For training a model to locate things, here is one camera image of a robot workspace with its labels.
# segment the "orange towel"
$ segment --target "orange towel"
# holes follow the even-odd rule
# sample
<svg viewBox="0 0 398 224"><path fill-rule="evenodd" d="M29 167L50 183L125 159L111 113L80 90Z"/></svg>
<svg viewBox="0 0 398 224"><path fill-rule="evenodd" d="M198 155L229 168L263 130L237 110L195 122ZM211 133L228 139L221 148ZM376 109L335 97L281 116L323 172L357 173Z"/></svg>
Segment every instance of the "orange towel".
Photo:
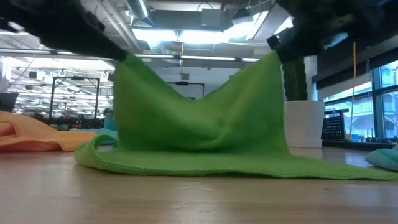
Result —
<svg viewBox="0 0 398 224"><path fill-rule="evenodd" d="M34 118L0 111L0 152L74 151L95 135L56 131Z"/></svg>

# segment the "white planter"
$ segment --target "white planter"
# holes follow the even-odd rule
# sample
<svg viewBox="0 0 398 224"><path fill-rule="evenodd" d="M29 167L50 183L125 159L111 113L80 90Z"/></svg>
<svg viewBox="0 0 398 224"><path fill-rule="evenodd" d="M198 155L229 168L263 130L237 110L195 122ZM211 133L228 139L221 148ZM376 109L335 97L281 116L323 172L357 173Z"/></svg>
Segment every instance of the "white planter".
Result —
<svg viewBox="0 0 398 224"><path fill-rule="evenodd" d="M289 147L321 148L324 102L286 101L285 136Z"/></svg>

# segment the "table surface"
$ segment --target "table surface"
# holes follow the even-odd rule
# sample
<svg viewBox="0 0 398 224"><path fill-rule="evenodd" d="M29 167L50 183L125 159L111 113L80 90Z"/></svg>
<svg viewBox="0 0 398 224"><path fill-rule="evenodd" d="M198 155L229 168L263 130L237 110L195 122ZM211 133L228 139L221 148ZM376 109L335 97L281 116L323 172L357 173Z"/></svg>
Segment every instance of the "table surface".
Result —
<svg viewBox="0 0 398 224"><path fill-rule="evenodd" d="M370 167L366 152L291 149ZM252 177L139 177L73 153L0 155L0 223L398 223L398 183Z"/></svg>

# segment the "green plant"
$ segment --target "green plant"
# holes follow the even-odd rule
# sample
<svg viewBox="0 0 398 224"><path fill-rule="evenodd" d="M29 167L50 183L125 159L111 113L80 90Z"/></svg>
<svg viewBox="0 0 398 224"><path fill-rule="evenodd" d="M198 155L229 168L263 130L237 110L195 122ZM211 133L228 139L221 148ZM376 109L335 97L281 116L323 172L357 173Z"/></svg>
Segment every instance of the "green plant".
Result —
<svg viewBox="0 0 398 224"><path fill-rule="evenodd" d="M307 100L304 57L285 62L282 69L284 71L284 87L287 101Z"/></svg>

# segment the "person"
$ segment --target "person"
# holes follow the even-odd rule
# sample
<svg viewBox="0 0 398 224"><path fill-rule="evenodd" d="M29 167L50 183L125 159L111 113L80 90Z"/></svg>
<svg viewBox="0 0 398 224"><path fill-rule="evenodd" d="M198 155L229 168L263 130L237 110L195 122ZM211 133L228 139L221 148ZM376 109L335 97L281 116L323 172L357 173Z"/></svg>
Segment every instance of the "person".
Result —
<svg viewBox="0 0 398 224"><path fill-rule="evenodd" d="M113 110L111 108L105 108L104 116L105 116L104 128L112 130L112 131L117 131L118 128L116 126L116 123L114 122Z"/></svg>

